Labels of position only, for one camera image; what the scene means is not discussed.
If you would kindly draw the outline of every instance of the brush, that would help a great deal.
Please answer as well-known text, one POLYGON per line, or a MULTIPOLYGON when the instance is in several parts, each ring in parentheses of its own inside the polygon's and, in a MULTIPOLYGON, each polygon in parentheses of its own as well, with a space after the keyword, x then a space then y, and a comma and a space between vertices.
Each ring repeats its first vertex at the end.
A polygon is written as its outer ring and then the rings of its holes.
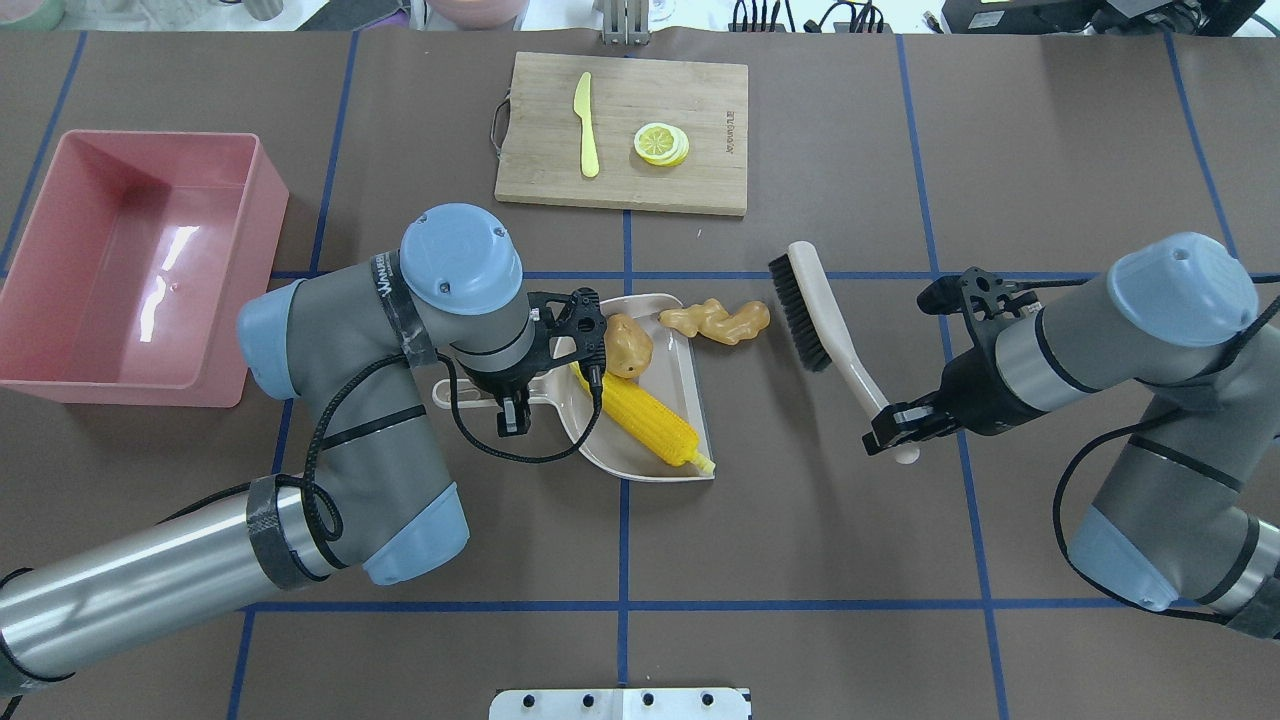
MULTIPOLYGON (((888 400, 854 350, 854 340, 831 292, 818 250, 809 242, 792 242, 786 255, 769 263, 769 274, 800 354, 800 365, 813 373, 835 365, 867 416, 876 418, 888 400)), ((910 465, 920 456, 920 450, 902 446, 893 448, 892 455, 899 464, 910 465)))

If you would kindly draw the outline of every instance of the corn cob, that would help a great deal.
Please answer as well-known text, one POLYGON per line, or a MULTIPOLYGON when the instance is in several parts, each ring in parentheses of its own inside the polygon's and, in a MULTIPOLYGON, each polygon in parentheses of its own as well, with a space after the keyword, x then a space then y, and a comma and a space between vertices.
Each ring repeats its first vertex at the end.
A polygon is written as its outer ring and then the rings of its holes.
MULTIPOLYGON (((577 363, 570 368, 588 389, 577 363)), ((692 462, 708 475, 716 470, 716 464, 698 452, 698 430, 639 384, 604 373, 604 413, 667 465, 692 462)))

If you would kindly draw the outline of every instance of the yellow knife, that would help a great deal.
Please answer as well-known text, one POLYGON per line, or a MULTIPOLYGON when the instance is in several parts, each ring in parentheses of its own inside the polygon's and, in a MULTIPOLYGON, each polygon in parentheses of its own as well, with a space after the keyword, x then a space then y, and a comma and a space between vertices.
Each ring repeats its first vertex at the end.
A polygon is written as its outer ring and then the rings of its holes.
POLYGON ((582 118, 582 174, 594 178, 600 174, 600 159, 595 155, 595 133, 591 132, 591 73, 582 73, 577 81, 573 113, 582 118))

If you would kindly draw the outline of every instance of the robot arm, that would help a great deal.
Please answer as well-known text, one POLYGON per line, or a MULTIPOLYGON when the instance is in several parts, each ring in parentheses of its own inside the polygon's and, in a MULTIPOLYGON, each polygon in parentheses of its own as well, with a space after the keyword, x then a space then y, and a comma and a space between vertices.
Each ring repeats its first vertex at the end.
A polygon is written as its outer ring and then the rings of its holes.
POLYGON ((1233 340, 1256 319, 1257 295, 1220 245, 1172 236, 1043 309, 978 269, 918 302, 964 313, 974 347, 947 364, 938 391, 886 407, 869 452, 961 428, 995 436, 1139 379, 1156 396, 1144 420, 1164 419, 1129 439, 1071 564, 1140 607, 1187 597, 1233 629, 1280 634, 1280 530, 1235 507, 1280 433, 1280 331, 1262 325, 1243 350, 1233 340))
POLYGON ((239 334, 255 379, 278 400, 301 397, 328 428, 315 487, 260 478, 132 537, 5 578, 0 696, 31 693, 349 565, 392 584, 444 564, 468 530, 410 368, 451 348, 503 406, 502 434, 520 434, 536 373, 585 360, 584 375, 599 378, 604 328, 593 291, 525 293, 506 228, 468 205, 424 214, 398 254, 250 302, 239 334), (557 315, 547 302, 563 307, 557 315), (553 360, 557 336, 580 350, 553 360))

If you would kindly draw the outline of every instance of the brown table surface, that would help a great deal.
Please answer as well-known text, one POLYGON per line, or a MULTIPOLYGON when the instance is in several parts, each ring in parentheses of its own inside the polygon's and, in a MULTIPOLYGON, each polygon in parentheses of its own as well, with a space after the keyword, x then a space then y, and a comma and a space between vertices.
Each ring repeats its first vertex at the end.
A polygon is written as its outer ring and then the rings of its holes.
MULTIPOLYGON (((495 202, 489 118, 517 50, 622 54, 589 31, 4 33, 0 269, 56 138, 133 128, 262 138, 292 192, 275 284, 390 249, 447 201, 504 220, 532 288, 604 297, 776 307, 768 261, 810 240, 896 400, 968 347, 915 310, 940 272, 1078 277, 1184 229, 1280 272, 1272 40, 657 33, 634 53, 750 65, 744 219, 495 202)), ((900 468, 865 457, 851 395, 800 369, 782 324, 696 354, 714 482, 498 461, 433 407, 472 530, 456 560, 248 606, 88 667, 19 717, 481 719, 499 688, 620 682, 748 687, 765 719, 1280 714, 1280 648, 1120 609, 1057 556, 1053 484, 1088 438, 1137 418, 1140 387, 900 468)), ((308 429, 252 383, 232 410, 0 393, 0 565, 297 470, 308 429)), ((508 447, 564 442, 541 407, 508 447)), ((1069 525, 1116 451, 1082 468, 1069 525)), ((1272 521, 1277 470, 1272 454, 1242 502, 1272 521)))

